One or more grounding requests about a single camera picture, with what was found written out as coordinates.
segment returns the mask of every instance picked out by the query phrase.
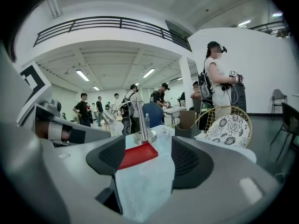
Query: plastic bottle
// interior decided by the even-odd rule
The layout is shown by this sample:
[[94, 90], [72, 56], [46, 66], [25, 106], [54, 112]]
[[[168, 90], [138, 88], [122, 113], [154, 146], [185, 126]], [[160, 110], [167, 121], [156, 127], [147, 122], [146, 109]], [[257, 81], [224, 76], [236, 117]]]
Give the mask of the plastic bottle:
[[149, 118], [149, 114], [145, 114], [145, 119], [144, 119], [144, 121], [145, 121], [145, 126], [146, 126], [146, 128], [149, 129], [149, 128], [150, 128], [150, 118]]

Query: woman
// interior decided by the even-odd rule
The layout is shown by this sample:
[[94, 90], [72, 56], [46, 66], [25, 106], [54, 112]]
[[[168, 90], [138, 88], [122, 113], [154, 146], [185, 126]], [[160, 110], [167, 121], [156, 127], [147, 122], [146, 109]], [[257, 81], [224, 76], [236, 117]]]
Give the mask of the woman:
[[[224, 69], [217, 61], [222, 56], [221, 45], [217, 42], [210, 42], [207, 45], [207, 53], [205, 59], [205, 71], [211, 82], [212, 102], [214, 107], [231, 105], [231, 88], [222, 90], [221, 84], [234, 84], [235, 77], [225, 76]], [[230, 114], [230, 108], [215, 109], [215, 120], [224, 115]]]

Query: gray floor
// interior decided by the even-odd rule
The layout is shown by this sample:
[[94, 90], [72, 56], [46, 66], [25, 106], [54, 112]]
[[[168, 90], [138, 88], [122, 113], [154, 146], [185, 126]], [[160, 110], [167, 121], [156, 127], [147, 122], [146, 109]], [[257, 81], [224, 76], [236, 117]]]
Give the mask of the gray floor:
[[247, 148], [256, 154], [257, 164], [267, 170], [270, 174], [276, 175], [279, 173], [287, 174], [295, 160], [296, 153], [289, 148], [291, 135], [289, 136], [284, 150], [276, 162], [276, 158], [285, 141], [286, 132], [281, 131], [275, 142], [272, 144], [270, 152], [270, 143], [279, 131], [282, 125], [281, 118], [275, 118], [272, 121], [270, 117], [250, 117], [252, 123], [252, 137]]

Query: fluorescent light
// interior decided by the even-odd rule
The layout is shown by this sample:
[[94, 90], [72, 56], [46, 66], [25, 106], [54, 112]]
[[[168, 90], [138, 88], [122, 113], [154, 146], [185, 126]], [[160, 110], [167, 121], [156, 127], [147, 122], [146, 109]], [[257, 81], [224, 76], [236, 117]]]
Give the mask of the fluorescent light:
[[282, 13], [274, 13], [274, 14], [272, 15], [272, 17], [280, 17], [280, 16], [282, 16]]
[[85, 81], [89, 81], [89, 79], [83, 74], [81, 70], [76, 70], [79, 76], [81, 76]]
[[242, 23], [240, 23], [240, 24], [238, 25], [238, 27], [239, 27], [239, 26], [242, 26], [242, 25], [245, 25], [245, 24], [247, 24], [247, 23], [250, 23], [250, 22], [251, 22], [251, 20], [248, 20], [248, 21], [242, 22]]
[[155, 70], [154, 68], [150, 69], [149, 72], [143, 76], [143, 78], [148, 77], [152, 72], [154, 72], [154, 70]]

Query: patterned cushion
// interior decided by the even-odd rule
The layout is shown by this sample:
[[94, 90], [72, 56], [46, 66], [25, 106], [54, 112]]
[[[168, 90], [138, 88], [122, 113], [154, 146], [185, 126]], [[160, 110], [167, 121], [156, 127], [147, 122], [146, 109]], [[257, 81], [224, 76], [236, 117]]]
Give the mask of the patterned cushion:
[[249, 125], [239, 115], [225, 115], [215, 121], [207, 131], [207, 140], [226, 145], [245, 147], [249, 139]]

